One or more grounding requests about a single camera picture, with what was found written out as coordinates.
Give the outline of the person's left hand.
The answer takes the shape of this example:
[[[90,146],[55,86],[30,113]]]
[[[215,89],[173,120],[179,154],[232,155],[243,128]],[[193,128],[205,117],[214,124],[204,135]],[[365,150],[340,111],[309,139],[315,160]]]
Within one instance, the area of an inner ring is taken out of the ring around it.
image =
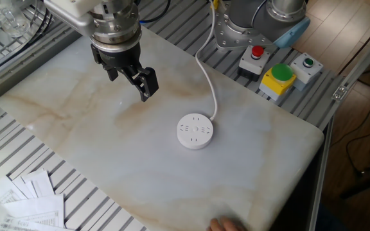
[[[220,219],[213,218],[210,221],[207,231],[246,231],[246,228],[242,225],[236,224],[231,219],[222,216]]]

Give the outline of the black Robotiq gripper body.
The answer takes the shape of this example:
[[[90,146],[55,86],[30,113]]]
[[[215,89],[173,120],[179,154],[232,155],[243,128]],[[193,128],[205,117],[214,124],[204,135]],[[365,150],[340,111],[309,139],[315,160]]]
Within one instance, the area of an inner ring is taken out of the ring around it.
[[[91,44],[91,49],[94,61],[97,64],[107,65],[115,68],[133,67],[134,69],[142,69],[139,61],[141,54],[140,43],[137,43],[132,48],[125,51],[108,52],[101,50],[94,44]]]

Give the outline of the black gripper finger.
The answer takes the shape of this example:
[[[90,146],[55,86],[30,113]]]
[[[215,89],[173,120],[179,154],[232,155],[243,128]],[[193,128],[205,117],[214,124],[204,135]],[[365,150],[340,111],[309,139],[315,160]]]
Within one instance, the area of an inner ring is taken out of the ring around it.
[[[123,74],[127,80],[139,91],[141,101],[145,102],[145,95],[141,88],[141,81],[136,79],[136,75],[139,72],[135,67],[112,67],[110,65],[104,65],[103,68],[107,71],[110,81],[114,81],[118,77],[119,73]]]
[[[151,67],[128,66],[123,68],[123,74],[140,93],[141,101],[145,102],[159,89],[155,70]]]

